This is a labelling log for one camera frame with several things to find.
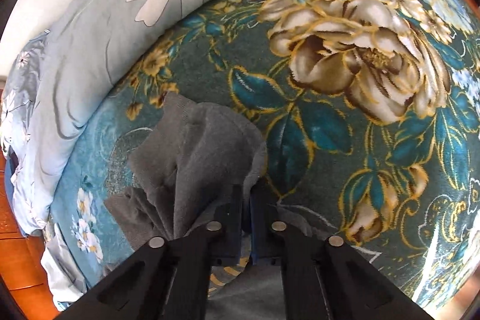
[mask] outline teal floral blanket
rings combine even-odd
[[[104,100],[52,219],[91,285],[131,254],[102,201],[135,184],[128,154],[177,91],[255,123],[278,204],[441,306],[480,260],[479,26],[462,0],[213,0]],[[242,265],[224,271],[211,292]]]

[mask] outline gray cloth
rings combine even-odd
[[[263,175],[266,144],[245,117],[214,103],[174,93],[157,127],[129,157],[142,188],[105,200],[134,250],[153,236],[180,238],[213,218],[232,185],[251,187]]]
[[[207,301],[205,320],[283,320],[280,267],[252,266]]]

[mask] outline metal screw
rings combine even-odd
[[[343,245],[343,239],[340,236],[330,236],[328,243],[334,247],[341,247]]]
[[[150,241],[148,242],[148,245],[152,248],[160,248],[163,247],[165,244],[164,238],[156,237],[156,238],[151,238]]]
[[[218,221],[210,221],[208,224],[207,224],[207,229],[209,231],[219,231],[220,229],[222,229],[222,224],[219,223]]]
[[[287,225],[283,221],[275,221],[272,224],[272,229],[277,232],[285,231]]]

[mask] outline wooden furniture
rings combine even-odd
[[[5,194],[5,159],[0,153],[0,276],[28,320],[52,320],[47,275],[40,265],[42,238],[23,238]]]

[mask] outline gray towel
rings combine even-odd
[[[213,218],[232,185],[251,187],[264,174],[266,144],[245,117],[214,103],[167,94],[157,127],[131,153],[142,188],[105,200],[134,250],[154,236],[180,238]]]

